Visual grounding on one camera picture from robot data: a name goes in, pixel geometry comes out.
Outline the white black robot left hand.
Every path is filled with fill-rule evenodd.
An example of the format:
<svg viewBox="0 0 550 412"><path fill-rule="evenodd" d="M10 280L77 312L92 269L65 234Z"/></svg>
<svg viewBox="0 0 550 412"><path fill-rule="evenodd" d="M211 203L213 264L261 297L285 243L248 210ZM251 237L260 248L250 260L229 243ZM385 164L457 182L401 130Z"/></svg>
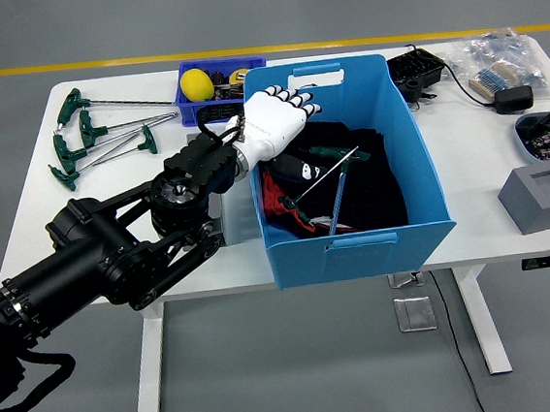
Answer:
<svg viewBox="0 0 550 412"><path fill-rule="evenodd" d="M249 174L257 163L271 161L302 131L306 122L322 107L312 102L313 94L270 85L243 104L243 116L233 115L227 130L240 126L242 134L232 144L237 150L236 181Z"/></svg>

